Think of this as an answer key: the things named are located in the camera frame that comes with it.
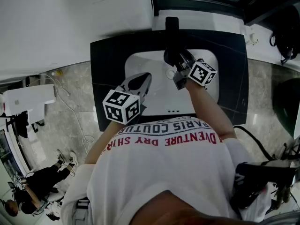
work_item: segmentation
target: small white object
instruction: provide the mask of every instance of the small white object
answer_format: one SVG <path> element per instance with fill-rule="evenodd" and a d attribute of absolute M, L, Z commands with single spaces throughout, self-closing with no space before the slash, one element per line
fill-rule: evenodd
<path fill-rule="evenodd" d="M 174 69 L 168 69 L 167 72 L 165 73 L 165 75 L 167 76 L 167 78 L 169 79 L 173 79 L 173 77 L 175 76 L 176 71 Z"/>
<path fill-rule="evenodd" d="M 140 114 L 140 97 L 129 93 L 110 90 L 103 101 L 106 118 L 128 124 Z"/>
<path fill-rule="evenodd" d="M 258 38 L 257 38 L 257 36 L 256 36 L 255 33 L 251 33 L 249 37 L 250 37 L 250 41 L 251 41 L 252 43 L 258 42 Z"/>
<path fill-rule="evenodd" d="M 216 74 L 217 71 L 207 63 L 195 62 L 188 77 L 201 86 L 205 86 L 211 83 Z"/>

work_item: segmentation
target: sink drain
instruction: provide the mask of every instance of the sink drain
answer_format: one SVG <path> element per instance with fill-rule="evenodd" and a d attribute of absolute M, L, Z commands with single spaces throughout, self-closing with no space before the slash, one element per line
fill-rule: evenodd
<path fill-rule="evenodd" d="M 165 75 L 167 76 L 168 79 L 173 79 L 175 73 L 176 71 L 170 68 L 166 71 Z"/>

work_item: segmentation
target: sneaker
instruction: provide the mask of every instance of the sneaker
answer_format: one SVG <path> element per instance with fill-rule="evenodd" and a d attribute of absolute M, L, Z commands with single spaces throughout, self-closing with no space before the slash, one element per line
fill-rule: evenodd
<path fill-rule="evenodd" d="M 74 164 L 74 166 L 78 165 L 77 161 L 77 155 L 73 151 L 70 151 L 70 158 L 69 158 L 70 163 Z"/>
<path fill-rule="evenodd" d="M 66 158 L 64 157 L 64 155 L 61 153 L 61 151 L 59 149 L 56 150 L 57 153 L 57 159 L 63 161 L 62 165 L 65 164 L 66 162 Z"/>

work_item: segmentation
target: marble floor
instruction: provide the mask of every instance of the marble floor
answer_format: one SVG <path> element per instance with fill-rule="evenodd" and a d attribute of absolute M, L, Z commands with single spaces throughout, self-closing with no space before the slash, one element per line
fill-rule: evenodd
<path fill-rule="evenodd" d="M 272 91 L 274 87 L 290 78 L 300 77 L 300 73 L 278 65 L 248 60 L 249 67 L 249 103 L 247 122 L 243 125 L 257 137 L 270 154 L 279 156 L 284 143 L 292 141 L 272 110 Z M 74 110 L 79 119 L 84 135 L 91 135 L 95 140 L 101 136 L 93 98 L 90 63 L 76 64 L 60 69 L 63 76 L 55 76 L 70 96 L 57 83 L 58 93 Z M 82 133 L 74 113 L 59 99 L 46 106 L 45 126 L 29 142 L 21 141 L 24 153 L 30 163 L 37 169 L 51 166 L 56 162 L 57 149 L 65 156 L 70 150 L 78 155 L 82 164 L 86 157 L 82 143 Z M 266 160 L 256 143 L 243 131 L 236 129 L 241 143 L 257 161 Z M 84 143 L 87 150 L 92 143 Z M 59 186 L 66 190 L 72 177 L 61 182 Z"/>

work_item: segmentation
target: white sink basin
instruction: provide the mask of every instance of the white sink basin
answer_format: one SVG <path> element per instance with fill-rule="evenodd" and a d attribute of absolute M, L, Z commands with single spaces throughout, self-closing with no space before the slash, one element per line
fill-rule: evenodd
<path fill-rule="evenodd" d="M 197 59 L 202 58 L 218 71 L 218 61 L 208 50 L 189 50 Z M 125 76 L 138 73 L 152 74 L 152 83 L 143 103 L 147 108 L 143 116 L 195 113 L 189 93 L 186 89 L 177 90 L 173 75 L 177 71 L 164 61 L 164 51 L 139 52 L 132 54 L 125 63 Z M 219 98 L 218 73 L 206 86 L 208 93 L 217 102 Z"/>

